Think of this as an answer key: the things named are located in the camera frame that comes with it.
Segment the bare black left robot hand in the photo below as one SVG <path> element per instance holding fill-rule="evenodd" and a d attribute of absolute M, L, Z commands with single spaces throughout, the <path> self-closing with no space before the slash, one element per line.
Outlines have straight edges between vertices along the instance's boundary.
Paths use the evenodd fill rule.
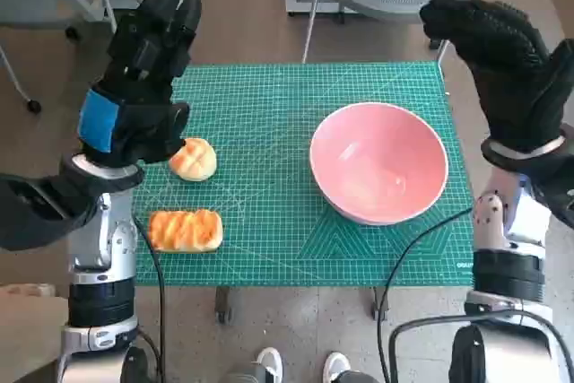
<path fill-rule="evenodd" d="M 166 161 L 183 146 L 190 108 L 172 101 L 172 82 L 189 64 L 201 13 L 201 0 L 143 0 L 120 19 L 80 113 L 87 159 L 121 168 Z"/>

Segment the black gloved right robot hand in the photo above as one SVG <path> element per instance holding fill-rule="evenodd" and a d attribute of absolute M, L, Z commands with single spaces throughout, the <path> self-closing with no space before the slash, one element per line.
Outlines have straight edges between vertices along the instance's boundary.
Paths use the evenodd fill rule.
<path fill-rule="evenodd" d="M 529 153 L 560 137 L 572 39 L 548 50 L 528 16 L 501 2 L 430 0 L 420 16 L 425 34 L 450 42 L 469 68 L 492 140 Z"/>

